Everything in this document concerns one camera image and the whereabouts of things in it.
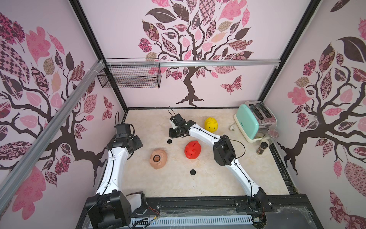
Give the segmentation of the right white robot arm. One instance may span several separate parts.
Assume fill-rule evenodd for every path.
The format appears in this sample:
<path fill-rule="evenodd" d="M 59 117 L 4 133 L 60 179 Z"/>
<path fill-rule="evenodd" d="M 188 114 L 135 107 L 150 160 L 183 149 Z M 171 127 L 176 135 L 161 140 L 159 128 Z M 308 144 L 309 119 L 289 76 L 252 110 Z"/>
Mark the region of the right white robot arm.
<path fill-rule="evenodd" d="M 215 162 L 229 169 L 238 179 L 242 188 L 249 196 L 251 209 L 258 211 L 270 206 L 270 201 L 265 191 L 250 178 L 249 174 L 241 166 L 228 136 L 209 133 L 192 120 L 181 123 L 171 120 L 170 123 L 172 125 L 172 128 L 169 129 L 170 138 L 179 138 L 187 135 L 201 140 L 213 148 Z"/>

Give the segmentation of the peach piggy bank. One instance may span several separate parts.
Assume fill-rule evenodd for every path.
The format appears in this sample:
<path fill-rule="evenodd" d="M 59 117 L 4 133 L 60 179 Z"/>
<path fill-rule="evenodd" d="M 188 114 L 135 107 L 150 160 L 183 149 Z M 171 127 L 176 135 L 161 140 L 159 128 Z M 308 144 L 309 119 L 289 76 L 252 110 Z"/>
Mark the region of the peach piggy bank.
<path fill-rule="evenodd" d="M 161 169 L 166 165 L 167 153 L 162 149 L 156 149 L 150 156 L 149 163 L 154 169 Z"/>

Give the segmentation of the red piggy bank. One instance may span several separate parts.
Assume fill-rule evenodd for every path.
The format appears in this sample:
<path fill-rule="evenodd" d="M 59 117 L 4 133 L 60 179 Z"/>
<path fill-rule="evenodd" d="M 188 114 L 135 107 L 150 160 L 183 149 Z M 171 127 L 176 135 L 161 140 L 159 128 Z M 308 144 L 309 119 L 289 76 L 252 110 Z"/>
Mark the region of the red piggy bank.
<path fill-rule="evenodd" d="M 185 156 L 188 159 L 197 159 L 201 154 L 202 147 L 198 141 L 191 141 L 185 147 Z"/>

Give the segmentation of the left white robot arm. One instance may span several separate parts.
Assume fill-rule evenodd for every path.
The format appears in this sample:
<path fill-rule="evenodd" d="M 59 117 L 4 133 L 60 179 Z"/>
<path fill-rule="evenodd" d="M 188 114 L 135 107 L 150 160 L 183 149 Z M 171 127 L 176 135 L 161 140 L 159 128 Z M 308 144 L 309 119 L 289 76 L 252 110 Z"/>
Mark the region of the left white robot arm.
<path fill-rule="evenodd" d="M 95 196 L 86 200 L 85 207 L 93 229 L 116 229 L 128 226 L 132 214 L 146 210 L 142 191 L 123 194 L 120 181 L 128 158 L 143 144 L 139 136 L 112 139 L 107 145 L 108 161 Z"/>

